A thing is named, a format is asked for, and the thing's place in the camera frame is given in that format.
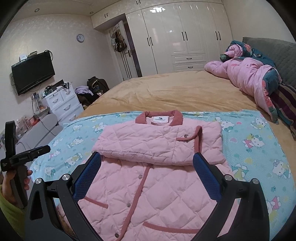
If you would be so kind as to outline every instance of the beige wall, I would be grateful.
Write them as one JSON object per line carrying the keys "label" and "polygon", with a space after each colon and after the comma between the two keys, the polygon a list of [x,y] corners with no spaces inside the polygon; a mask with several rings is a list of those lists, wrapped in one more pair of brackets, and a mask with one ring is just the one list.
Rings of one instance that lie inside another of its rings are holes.
{"label": "beige wall", "polygon": [[223,0],[234,40],[243,37],[295,43],[279,14],[266,0]]}
{"label": "beige wall", "polygon": [[[77,34],[84,35],[83,43],[76,40]],[[56,75],[44,82],[41,90],[61,79],[72,82],[73,87],[86,85],[93,76],[105,79],[110,88],[120,82],[106,37],[92,28],[90,17],[43,15],[10,23],[0,39],[0,132],[6,121],[33,115],[33,92],[15,93],[10,84],[11,66],[20,54],[46,49],[53,53]]]}

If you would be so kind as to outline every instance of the silver screw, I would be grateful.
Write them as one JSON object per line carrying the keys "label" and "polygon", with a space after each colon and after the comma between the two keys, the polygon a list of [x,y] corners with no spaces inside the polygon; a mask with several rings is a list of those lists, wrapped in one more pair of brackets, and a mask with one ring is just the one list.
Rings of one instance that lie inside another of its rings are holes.
{"label": "silver screw", "polygon": [[69,178],[70,178],[70,175],[69,175],[69,174],[65,174],[65,175],[62,177],[62,179],[63,179],[64,181],[69,180]]}
{"label": "silver screw", "polygon": [[36,181],[35,181],[36,184],[39,184],[41,182],[42,182],[42,179],[41,178],[37,178]]}
{"label": "silver screw", "polygon": [[254,184],[259,184],[259,181],[258,181],[258,179],[256,179],[256,178],[254,178],[254,179],[252,180],[252,182],[253,182]]}
{"label": "silver screw", "polygon": [[232,180],[232,176],[231,175],[225,175],[225,180],[227,180],[227,181],[231,181]]}

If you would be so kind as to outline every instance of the white clothing tag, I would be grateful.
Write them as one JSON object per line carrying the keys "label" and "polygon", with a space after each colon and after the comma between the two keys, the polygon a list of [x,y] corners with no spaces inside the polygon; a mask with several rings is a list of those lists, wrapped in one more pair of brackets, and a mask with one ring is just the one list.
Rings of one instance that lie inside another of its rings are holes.
{"label": "white clothing tag", "polygon": [[156,124],[166,124],[169,122],[169,117],[168,116],[154,116],[154,117],[152,117],[151,122],[156,123]]}

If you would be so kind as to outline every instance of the drawer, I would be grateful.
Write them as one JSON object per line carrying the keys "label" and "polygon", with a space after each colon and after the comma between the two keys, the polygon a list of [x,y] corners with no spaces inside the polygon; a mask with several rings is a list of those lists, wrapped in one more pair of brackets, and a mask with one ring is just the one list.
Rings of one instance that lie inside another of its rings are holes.
{"label": "drawer", "polygon": [[199,55],[185,55],[172,56],[173,64],[192,63],[192,62],[206,62],[206,54]]}
{"label": "drawer", "polygon": [[57,116],[58,120],[61,120],[65,116],[69,115],[79,104],[78,97],[74,95],[62,106],[52,110],[52,112]]}
{"label": "drawer", "polygon": [[75,95],[75,91],[74,91],[72,85],[69,85],[69,89],[63,88],[59,92],[61,93],[64,101],[67,101],[73,95]]}
{"label": "drawer", "polygon": [[59,125],[63,125],[64,123],[70,123],[77,118],[84,111],[82,104],[77,106],[69,115],[64,117],[59,121]]}
{"label": "drawer", "polygon": [[52,94],[51,96],[49,96],[48,98],[46,98],[48,107],[53,110],[54,108],[56,108],[57,106],[61,105],[61,103],[64,102],[62,94],[60,93],[60,91]]}
{"label": "drawer", "polygon": [[188,63],[188,64],[174,64],[174,71],[181,72],[181,71],[201,71],[204,70],[206,62],[201,63]]}

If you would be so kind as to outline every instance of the television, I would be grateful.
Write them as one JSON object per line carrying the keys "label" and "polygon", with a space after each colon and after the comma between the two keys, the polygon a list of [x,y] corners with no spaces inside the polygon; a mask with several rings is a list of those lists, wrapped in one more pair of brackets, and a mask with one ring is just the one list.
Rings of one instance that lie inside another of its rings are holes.
{"label": "television", "polygon": [[22,60],[11,66],[11,70],[18,95],[28,92],[55,75],[50,51]]}

